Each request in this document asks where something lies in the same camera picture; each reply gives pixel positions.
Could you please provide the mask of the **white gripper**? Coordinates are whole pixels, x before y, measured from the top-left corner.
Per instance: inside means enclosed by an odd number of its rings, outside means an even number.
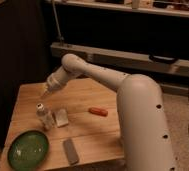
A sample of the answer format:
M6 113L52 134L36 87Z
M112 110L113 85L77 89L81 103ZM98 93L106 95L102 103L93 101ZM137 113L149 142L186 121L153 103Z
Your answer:
M68 82L68 73L63 67L53 72L43 85L43 94L48 94L50 91L58 91L62 89Z

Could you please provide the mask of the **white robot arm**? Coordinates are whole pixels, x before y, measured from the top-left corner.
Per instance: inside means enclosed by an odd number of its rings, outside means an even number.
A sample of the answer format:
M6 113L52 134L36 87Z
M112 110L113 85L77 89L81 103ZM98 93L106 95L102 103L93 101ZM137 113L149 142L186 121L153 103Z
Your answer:
M75 54L46 79L46 91L57 92L85 75L116 93L121 142L127 171L177 171L162 90L143 74L127 74L90 64Z

